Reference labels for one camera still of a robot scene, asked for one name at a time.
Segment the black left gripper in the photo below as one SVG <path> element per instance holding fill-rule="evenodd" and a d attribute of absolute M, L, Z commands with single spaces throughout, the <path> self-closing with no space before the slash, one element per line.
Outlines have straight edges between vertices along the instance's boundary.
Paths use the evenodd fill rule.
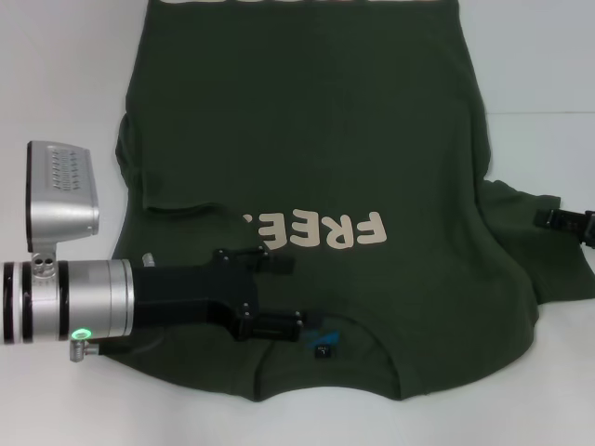
<path fill-rule="evenodd" d="M 253 277 L 253 273 L 289 275 L 295 265 L 292 256 L 252 247 L 217 249 L 200 266 L 134 267 L 132 332 L 211 324 L 223 327 L 237 341 L 297 342 L 323 325 L 324 314 L 313 309 L 260 309 Z"/>

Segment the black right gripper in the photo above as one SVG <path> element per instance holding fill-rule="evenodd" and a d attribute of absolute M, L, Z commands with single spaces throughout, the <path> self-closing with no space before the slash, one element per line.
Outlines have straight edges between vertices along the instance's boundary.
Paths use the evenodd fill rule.
<path fill-rule="evenodd" d="M 534 225 L 541 229 L 568 230 L 586 247 L 595 248 L 593 211 L 568 214 L 561 209 L 540 209 L 535 213 Z"/>

